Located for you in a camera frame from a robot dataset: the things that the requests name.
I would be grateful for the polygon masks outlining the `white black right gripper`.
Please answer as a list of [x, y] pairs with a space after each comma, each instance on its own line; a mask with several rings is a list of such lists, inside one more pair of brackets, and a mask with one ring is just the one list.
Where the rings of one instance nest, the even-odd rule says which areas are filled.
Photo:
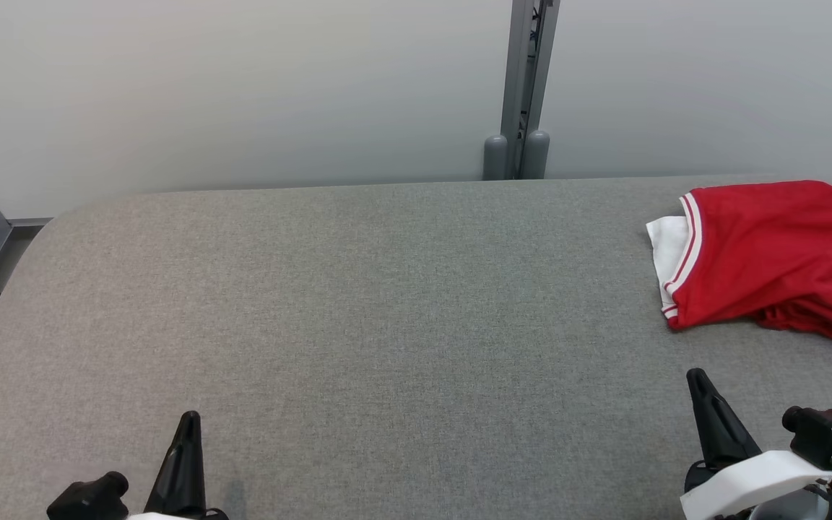
[[800, 493], [830, 482], [832, 470], [816, 467], [792, 451], [763, 452], [702, 368], [691, 368], [686, 379], [703, 463], [722, 470], [680, 497], [685, 517], [714, 519], [762, 506], [751, 516], [813, 519], [818, 497], [802, 499]]

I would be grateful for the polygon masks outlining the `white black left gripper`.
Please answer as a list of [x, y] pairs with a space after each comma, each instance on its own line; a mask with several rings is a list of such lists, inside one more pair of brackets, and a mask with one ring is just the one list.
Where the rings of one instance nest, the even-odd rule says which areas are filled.
[[184, 412], [149, 492], [144, 511], [130, 514], [126, 519], [229, 519], [223, 510], [208, 509], [206, 503], [204, 449], [198, 412]]

